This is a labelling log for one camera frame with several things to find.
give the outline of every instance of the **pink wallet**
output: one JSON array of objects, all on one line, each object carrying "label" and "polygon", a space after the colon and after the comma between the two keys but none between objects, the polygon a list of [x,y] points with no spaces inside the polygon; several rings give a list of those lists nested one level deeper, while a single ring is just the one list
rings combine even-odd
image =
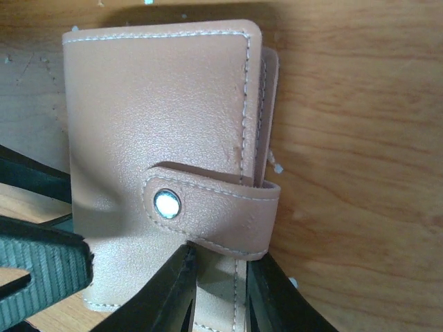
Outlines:
[{"label": "pink wallet", "polygon": [[84,303],[114,311],[198,245],[195,331],[244,332],[246,261],[268,250],[264,180],[278,56],[250,21],[63,36],[75,231],[94,254]]}]

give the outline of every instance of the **wood grain surface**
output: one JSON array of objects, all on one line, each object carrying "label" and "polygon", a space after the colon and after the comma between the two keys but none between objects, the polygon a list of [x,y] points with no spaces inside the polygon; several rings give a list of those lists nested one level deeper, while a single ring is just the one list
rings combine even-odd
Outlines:
[{"label": "wood grain surface", "polygon": [[[281,57],[273,256],[342,332],[443,331],[440,0],[0,1],[0,143],[69,169],[61,34],[72,26],[223,18],[254,20]],[[69,210],[6,186],[0,207],[36,222]],[[82,332],[103,317],[76,295],[31,321]]]}]

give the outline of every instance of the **small white crumb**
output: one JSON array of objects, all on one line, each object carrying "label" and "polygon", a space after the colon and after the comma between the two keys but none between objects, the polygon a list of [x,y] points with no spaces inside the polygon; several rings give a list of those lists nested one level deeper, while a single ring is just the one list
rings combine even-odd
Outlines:
[{"label": "small white crumb", "polygon": [[295,288],[298,288],[298,282],[297,282],[297,280],[295,280],[293,277],[289,278],[289,280],[291,281],[291,283],[293,284],[293,286],[294,286]]},{"label": "small white crumb", "polygon": [[272,152],[271,149],[269,149],[269,152],[268,152],[268,161],[271,165],[274,166],[275,173],[277,173],[277,174],[283,173],[284,169],[283,169],[282,165],[277,163],[277,161],[275,160],[274,153]]}]

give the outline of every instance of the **silver metal snap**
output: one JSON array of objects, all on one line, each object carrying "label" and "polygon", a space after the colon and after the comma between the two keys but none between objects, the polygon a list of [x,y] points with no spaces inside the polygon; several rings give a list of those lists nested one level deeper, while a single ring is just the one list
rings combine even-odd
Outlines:
[{"label": "silver metal snap", "polygon": [[180,213],[181,202],[175,192],[162,189],[154,196],[154,207],[163,218],[172,219]]}]

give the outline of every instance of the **snap closure strap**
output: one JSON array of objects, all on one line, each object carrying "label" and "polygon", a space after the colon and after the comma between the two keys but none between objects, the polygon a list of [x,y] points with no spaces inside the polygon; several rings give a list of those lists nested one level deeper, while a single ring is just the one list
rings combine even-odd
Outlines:
[{"label": "snap closure strap", "polygon": [[[179,199],[180,210],[172,218],[156,205],[162,191]],[[164,167],[149,169],[141,183],[148,221],[215,252],[249,261],[268,251],[279,196],[280,187],[270,182],[246,187]]]}]

